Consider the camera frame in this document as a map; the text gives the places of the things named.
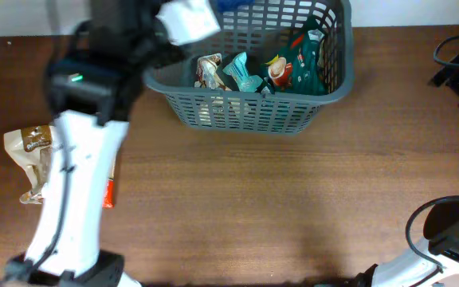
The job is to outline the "light blue snack wrapper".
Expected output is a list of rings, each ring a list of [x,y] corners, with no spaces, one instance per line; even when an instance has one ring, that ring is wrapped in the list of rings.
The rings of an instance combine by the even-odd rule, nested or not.
[[[222,71],[234,79],[240,92],[256,92],[261,86],[263,79],[258,75],[250,75],[246,68],[246,62],[247,53],[239,53]]]

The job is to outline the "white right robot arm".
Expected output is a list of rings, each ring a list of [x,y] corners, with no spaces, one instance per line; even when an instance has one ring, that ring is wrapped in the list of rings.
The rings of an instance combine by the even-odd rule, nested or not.
[[[430,83],[447,85],[459,96],[459,54],[449,61],[434,58],[442,69]],[[459,274],[459,195],[433,199],[407,220],[409,248],[395,259],[374,264],[346,286],[434,286]]]

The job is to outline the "green coffee mix bag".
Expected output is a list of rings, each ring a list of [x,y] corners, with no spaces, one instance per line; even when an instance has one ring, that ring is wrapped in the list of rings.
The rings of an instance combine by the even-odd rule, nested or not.
[[[286,92],[309,96],[328,93],[319,65],[321,44],[327,34],[315,16],[307,18],[286,46],[263,64],[272,93]]]

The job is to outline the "grey plastic basket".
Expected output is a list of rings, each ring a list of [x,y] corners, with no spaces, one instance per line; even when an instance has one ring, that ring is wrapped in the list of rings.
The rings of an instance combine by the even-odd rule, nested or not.
[[[296,134],[354,84],[351,4],[213,1],[219,31],[146,72],[192,128]]]

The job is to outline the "blue rectangular box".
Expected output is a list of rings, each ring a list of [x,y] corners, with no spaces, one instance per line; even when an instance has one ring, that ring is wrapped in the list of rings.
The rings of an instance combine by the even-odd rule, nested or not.
[[[218,12],[234,11],[241,6],[248,6],[255,3],[255,0],[217,0]]]

